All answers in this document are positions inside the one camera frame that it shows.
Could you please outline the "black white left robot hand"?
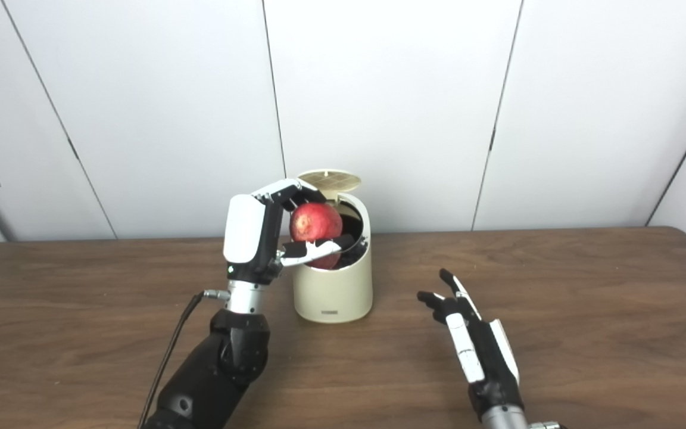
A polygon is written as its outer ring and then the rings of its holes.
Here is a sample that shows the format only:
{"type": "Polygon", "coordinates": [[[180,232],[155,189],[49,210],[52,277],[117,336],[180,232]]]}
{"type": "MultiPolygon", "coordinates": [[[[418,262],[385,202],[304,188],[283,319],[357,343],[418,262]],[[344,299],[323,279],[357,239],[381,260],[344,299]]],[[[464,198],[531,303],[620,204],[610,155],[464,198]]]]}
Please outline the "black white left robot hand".
{"type": "Polygon", "coordinates": [[[302,203],[324,203],[325,196],[300,178],[286,178],[230,199],[223,254],[227,279],[269,285],[288,266],[303,265],[354,246],[354,237],[337,233],[312,242],[279,244],[284,213],[302,203]]]}

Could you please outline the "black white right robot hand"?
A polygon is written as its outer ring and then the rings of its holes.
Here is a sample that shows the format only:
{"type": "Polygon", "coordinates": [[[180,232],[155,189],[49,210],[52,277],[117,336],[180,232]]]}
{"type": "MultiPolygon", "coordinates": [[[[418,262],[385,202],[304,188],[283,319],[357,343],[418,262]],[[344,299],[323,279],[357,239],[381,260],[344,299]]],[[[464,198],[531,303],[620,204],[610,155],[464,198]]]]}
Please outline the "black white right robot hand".
{"type": "Polygon", "coordinates": [[[441,268],[439,276],[449,286],[451,295],[419,291],[417,299],[432,310],[434,320],[449,330],[474,412],[482,418],[494,407],[525,409],[517,363],[503,324],[498,319],[482,318],[468,291],[452,272],[441,268]]]}

